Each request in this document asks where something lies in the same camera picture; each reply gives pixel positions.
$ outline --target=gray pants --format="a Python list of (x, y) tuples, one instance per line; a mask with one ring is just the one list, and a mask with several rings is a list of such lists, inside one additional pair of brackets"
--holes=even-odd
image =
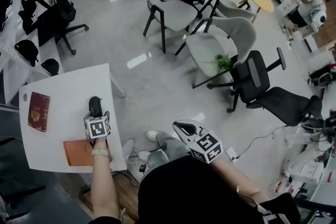
[(165, 132), (160, 132), (156, 137), (156, 141), (160, 149), (167, 155), (169, 161), (167, 161), (161, 151), (152, 152), (148, 157), (148, 169), (141, 181), (155, 168), (188, 155), (189, 151), (185, 149), (185, 144)]

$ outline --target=person's arm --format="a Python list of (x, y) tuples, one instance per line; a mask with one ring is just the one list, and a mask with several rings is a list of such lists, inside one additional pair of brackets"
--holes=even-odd
[(232, 191), (236, 191), (239, 186), (239, 193), (253, 198), (259, 204), (269, 200), (249, 177), (236, 169), (232, 163), (224, 160), (222, 156), (213, 160), (210, 163), (210, 166), (225, 181)]
[[(94, 149), (108, 150), (106, 137), (98, 138)], [(117, 192), (115, 190), (109, 158), (103, 155), (94, 155), (91, 200), (95, 218), (114, 217), (120, 219)]]

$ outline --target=black shirt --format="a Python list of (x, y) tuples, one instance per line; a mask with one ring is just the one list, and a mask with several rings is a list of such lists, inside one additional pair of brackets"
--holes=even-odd
[[(241, 201), (207, 164), (183, 157), (151, 171), (139, 190), (139, 223), (264, 223), (256, 208)], [(288, 193), (260, 204), (274, 214), (299, 223), (298, 209)], [(91, 224), (114, 224), (98, 218)]]

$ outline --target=glossy floor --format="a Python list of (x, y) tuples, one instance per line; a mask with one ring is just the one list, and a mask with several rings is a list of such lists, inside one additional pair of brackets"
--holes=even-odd
[[(231, 106), (232, 98), (227, 89), (209, 90), (204, 86), (193, 90), (196, 65), (188, 50), (174, 56), (185, 32), (166, 31), (167, 53), (164, 54), (158, 22), (154, 20), (147, 36), (142, 35), (149, 16), (146, 0), (71, 1), (77, 10), (72, 25), (85, 23), (90, 30), (68, 35), (77, 50), (75, 56), (64, 43), (59, 43), (64, 70), (110, 64), (127, 95), (124, 99), (115, 98), (122, 142), (140, 137), (150, 129), (173, 133), (175, 120), (195, 119), (212, 129), (225, 147), (232, 146), (239, 154), (253, 138), (265, 136), (284, 125), (266, 110), (246, 109), (241, 101), (236, 112), (228, 114), (226, 109)], [(271, 86), (310, 97), (312, 91), (303, 80), (298, 64), (299, 59), (302, 69), (305, 68), (303, 62), (309, 56), (305, 45), (297, 42), (289, 46), (276, 14), (261, 11), (254, 25), (257, 30), (254, 49), (261, 52), (266, 65), (278, 59), (277, 47), (282, 49), (286, 59), (285, 71), (278, 67), (269, 74)], [(293, 49), (299, 54), (298, 59)], [(286, 151), (281, 134), (274, 140), (270, 137), (257, 140), (236, 166), (268, 189), (280, 175)]]

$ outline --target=wrist strap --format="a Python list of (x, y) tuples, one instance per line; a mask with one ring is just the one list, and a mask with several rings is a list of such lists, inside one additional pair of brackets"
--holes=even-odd
[(92, 156), (94, 156), (94, 155), (103, 155), (103, 156), (108, 157), (109, 156), (109, 152), (107, 150), (103, 150), (103, 149), (92, 150), (91, 155)]

